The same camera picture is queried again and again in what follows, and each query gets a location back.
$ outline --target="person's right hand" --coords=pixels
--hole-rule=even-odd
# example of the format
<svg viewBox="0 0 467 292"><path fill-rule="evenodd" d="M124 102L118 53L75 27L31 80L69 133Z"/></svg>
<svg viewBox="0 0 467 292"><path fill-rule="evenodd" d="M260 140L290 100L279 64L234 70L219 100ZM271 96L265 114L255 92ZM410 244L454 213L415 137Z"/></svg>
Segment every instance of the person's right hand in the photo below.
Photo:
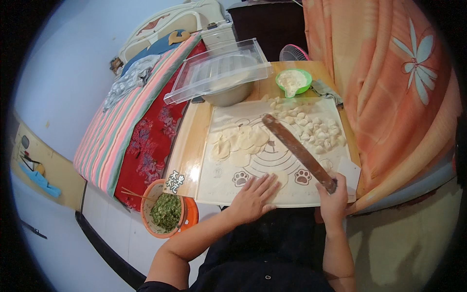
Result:
<svg viewBox="0 0 467 292"><path fill-rule="evenodd" d="M229 213L231 220L241 225L253 222L275 209L276 206L267 204L267 201L281 185L279 182L273 184L276 179L276 174L265 174L258 179L252 176L223 212Z"/></svg>
<svg viewBox="0 0 467 292"><path fill-rule="evenodd" d="M316 188L321 199L321 217L327 230L342 227L342 220L346 216L348 201L346 177L336 173L337 189L332 195L320 184L316 183Z"/></svg>

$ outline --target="white nightstand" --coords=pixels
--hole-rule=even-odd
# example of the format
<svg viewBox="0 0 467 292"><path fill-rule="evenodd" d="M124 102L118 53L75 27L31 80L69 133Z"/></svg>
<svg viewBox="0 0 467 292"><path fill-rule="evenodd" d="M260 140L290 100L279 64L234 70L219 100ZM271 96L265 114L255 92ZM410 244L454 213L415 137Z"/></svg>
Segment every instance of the white nightstand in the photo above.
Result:
<svg viewBox="0 0 467 292"><path fill-rule="evenodd" d="M233 22L218 24L216 28L203 30L200 32L201 38L208 50L217 47L235 43L234 31L232 30Z"/></svg>

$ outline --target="orange curtain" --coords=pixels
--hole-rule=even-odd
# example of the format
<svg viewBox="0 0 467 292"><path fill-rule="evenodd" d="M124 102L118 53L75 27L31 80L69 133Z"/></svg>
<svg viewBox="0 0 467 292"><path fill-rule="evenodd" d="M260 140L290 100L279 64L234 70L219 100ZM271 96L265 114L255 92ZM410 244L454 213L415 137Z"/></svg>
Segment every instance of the orange curtain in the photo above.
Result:
<svg viewBox="0 0 467 292"><path fill-rule="evenodd" d="M402 0L305 0L310 58L344 100L362 163L361 210L428 170L453 146L460 93L446 49Z"/></svg>

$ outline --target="person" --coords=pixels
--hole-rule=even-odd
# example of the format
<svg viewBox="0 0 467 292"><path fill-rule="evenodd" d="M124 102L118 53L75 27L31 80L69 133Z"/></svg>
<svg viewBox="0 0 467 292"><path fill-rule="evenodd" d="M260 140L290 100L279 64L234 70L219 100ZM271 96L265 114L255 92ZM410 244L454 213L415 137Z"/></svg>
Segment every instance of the person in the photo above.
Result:
<svg viewBox="0 0 467 292"><path fill-rule="evenodd" d="M282 209L268 201L277 176L252 177L230 207L170 238L157 251L138 292L356 291L354 262L343 228L346 178L332 195L316 184L326 230L322 272L314 271L314 208ZM188 287L189 261L207 248Z"/></svg>

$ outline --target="bowl of filling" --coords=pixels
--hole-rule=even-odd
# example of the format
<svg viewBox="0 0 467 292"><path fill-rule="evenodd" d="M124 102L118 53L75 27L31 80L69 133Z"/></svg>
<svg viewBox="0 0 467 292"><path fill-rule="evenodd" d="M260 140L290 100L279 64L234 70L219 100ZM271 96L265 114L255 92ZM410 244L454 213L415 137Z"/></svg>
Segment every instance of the bowl of filling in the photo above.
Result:
<svg viewBox="0 0 467 292"><path fill-rule="evenodd" d="M304 93L311 86L311 74L302 69L287 69L276 76L276 83L284 90L286 98L292 98L295 94Z"/></svg>
<svg viewBox="0 0 467 292"><path fill-rule="evenodd" d="M157 238L173 236L187 221L184 198L164 193L164 183L165 179L154 181L148 186L141 200L143 224L148 232Z"/></svg>

